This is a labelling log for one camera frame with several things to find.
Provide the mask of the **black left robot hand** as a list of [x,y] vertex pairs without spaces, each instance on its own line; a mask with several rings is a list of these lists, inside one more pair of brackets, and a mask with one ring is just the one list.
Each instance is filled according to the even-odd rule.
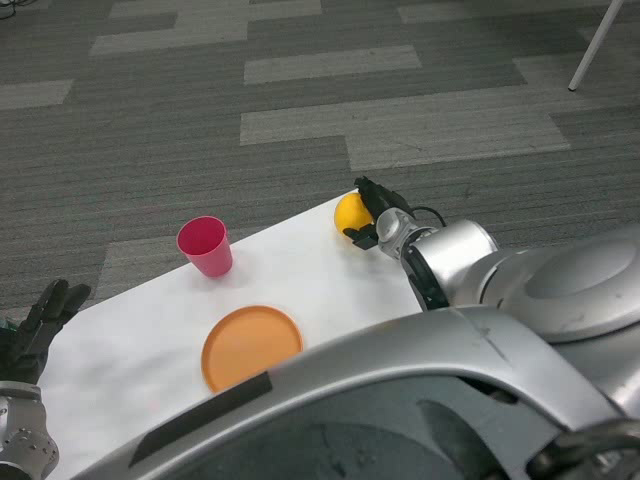
[[1,380],[37,384],[51,343],[79,312],[91,287],[52,281],[19,324],[1,320]]

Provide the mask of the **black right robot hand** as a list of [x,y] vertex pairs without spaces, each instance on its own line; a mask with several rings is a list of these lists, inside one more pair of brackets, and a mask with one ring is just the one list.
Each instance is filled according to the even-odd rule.
[[361,250],[378,243],[376,222],[390,208],[398,208],[414,218],[411,207],[398,193],[375,183],[366,176],[355,179],[356,192],[345,195],[334,212],[334,223]]

